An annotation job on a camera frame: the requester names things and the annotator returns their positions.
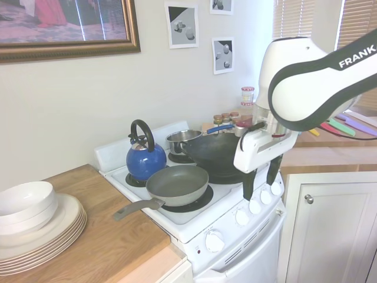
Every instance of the frying pan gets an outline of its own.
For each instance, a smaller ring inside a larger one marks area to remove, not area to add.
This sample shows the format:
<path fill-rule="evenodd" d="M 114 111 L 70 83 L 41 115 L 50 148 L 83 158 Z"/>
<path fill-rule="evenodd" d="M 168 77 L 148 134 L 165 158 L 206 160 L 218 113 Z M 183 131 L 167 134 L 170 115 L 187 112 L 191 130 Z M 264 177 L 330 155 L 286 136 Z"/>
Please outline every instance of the frying pan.
<path fill-rule="evenodd" d="M 201 168 L 217 174 L 240 173 L 233 165 L 239 141 L 233 133 L 210 134 L 180 143 L 182 152 Z"/>
<path fill-rule="evenodd" d="M 208 173 L 200 167 L 178 165 L 162 169 L 147 181 L 147 191 L 152 199 L 123 207 L 114 214 L 114 219 L 119 221 L 143 208 L 157 210 L 163 205 L 188 205 L 205 193 L 208 182 Z"/>

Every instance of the picture frame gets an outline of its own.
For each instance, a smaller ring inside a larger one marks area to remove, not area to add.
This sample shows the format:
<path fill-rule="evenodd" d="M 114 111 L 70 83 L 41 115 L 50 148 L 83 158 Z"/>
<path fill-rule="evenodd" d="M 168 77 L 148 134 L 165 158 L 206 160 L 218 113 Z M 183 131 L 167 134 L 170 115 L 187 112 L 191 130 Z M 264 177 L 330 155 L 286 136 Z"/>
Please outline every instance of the picture frame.
<path fill-rule="evenodd" d="M 170 49 L 199 47 L 198 5 L 167 1 L 165 12 Z"/>
<path fill-rule="evenodd" d="M 140 52 L 134 0 L 114 1 L 121 3 L 121 10 L 123 12 L 121 17 L 124 20 L 125 39 L 24 43 L 0 42 L 0 63 L 56 60 Z"/>
<path fill-rule="evenodd" d="M 212 38 L 213 73 L 215 75 L 234 71 L 234 37 Z"/>
<path fill-rule="evenodd" d="M 209 0 L 210 14 L 233 15 L 235 0 Z"/>

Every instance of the white bowl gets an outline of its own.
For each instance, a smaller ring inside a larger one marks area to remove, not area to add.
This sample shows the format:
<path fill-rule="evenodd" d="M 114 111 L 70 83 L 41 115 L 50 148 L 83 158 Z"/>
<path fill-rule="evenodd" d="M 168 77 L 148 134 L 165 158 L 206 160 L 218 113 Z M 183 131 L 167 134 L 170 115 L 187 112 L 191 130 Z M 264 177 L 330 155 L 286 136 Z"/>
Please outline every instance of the white bowl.
<path fill-rule="evenodd" d="M 0 226 L 34 217 L 55 198 L 54 188 L 48 182 L 26 183 L 0 192 Z"/>
<path fill-rule="evenodd" d="M 55 198 L 51 205 L 41 213 L 25 221 L 12 225 L 0 226 L 0 235 L 25 234 L 41 229 L 53 217 L 58 208 L 58 199 Z"/>

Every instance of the cabinet door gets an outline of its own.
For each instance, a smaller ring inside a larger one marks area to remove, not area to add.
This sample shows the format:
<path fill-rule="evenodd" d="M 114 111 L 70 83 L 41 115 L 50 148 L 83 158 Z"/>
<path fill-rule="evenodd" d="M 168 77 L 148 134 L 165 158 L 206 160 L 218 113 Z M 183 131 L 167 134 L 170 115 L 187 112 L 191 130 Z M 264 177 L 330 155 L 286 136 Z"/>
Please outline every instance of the cabinet door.
<path fill-rule="evenodd" d="M 376 183 L 301 185 L 286 282 L 365 283 L 376 215 Z"/>

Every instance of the colorful knife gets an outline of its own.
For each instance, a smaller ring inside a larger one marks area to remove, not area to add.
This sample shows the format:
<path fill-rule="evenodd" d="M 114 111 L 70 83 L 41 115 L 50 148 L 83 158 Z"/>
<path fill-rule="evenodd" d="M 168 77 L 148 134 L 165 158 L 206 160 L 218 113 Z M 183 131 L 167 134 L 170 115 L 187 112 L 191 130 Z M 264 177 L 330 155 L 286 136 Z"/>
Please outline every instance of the colorful knife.
<path fill-rule="evenodd" d="M 367 133 L 367 134 L 370 134 L 372 136 L 375 136 L 377 137 L 377 131 L 375 130 L 372 130 L 371 128 L 363 125 L 363 124 L 360 124 L 354 120 L 352 120 L 351 118 L 343 115 L 343 114 L 339 114 L 336 116 L 336 118 L 342 120 L 345 122 L 346 125 L 350 126 L 350 127 L 353 127 L 359 131 L 362 131 L 363 133 Z"/>
<path fill-rule="evenodd" d="M 342 123 L 335 121 L 335 119 L 333 118 L 329 119 L 328 124 L 338 129 L 339 131 L 349 134 L 350 136 L 354 137 L 356 135 L 356 132 L 352 130 L 350 127 L 344 126 Z"/>
<path fill-rule="evenodd" d="M 326 129 L 327 131 L 330 131 L 334 134 L 340 134 L 340 132 L 337 129 L 335 129 L 334 127 L 330 126 L 327 123 L 322 123 L 320 126 L 324 129 Z"/>

